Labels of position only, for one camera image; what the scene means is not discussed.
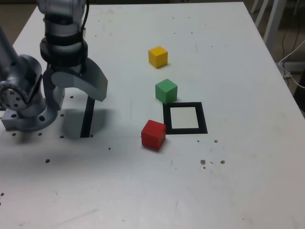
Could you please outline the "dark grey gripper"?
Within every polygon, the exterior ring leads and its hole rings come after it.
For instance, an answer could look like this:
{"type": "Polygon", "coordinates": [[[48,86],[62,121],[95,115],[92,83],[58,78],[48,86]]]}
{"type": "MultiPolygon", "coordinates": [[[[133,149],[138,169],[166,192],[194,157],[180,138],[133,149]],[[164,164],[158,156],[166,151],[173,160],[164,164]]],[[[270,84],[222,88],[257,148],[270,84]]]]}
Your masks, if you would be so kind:
{"type": "Polygon", "coordinates": [[[78,88],[90,98],[102,102],[107,96],[108,80],[99,66],[90,58],[83,65],[62,67],[49,64],[42,79],[47,105],[55,111],[62,108],[65,88],[78,88]]]}

